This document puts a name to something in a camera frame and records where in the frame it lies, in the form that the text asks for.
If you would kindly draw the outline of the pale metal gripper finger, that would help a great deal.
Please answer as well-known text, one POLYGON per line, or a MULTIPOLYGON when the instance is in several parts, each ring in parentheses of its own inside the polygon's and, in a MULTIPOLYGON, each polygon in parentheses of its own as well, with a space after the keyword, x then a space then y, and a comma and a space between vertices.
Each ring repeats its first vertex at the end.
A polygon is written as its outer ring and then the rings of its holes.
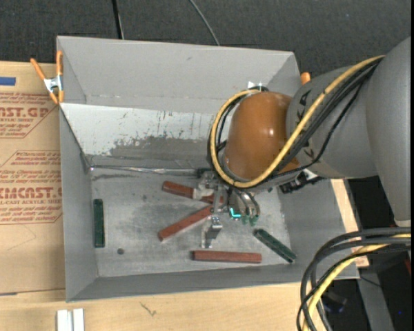
POLYGON ((201 229, 201 248, 212 248, 213 241, 217 238, 223 228, 218 216, 209 216, 203 223, 201 229))
POLYGON ((200 201, 214 194, 217 186, 217 176, 214 172, 205 172, 201 175, 197 187, 193 189, 192 198, 200 201))

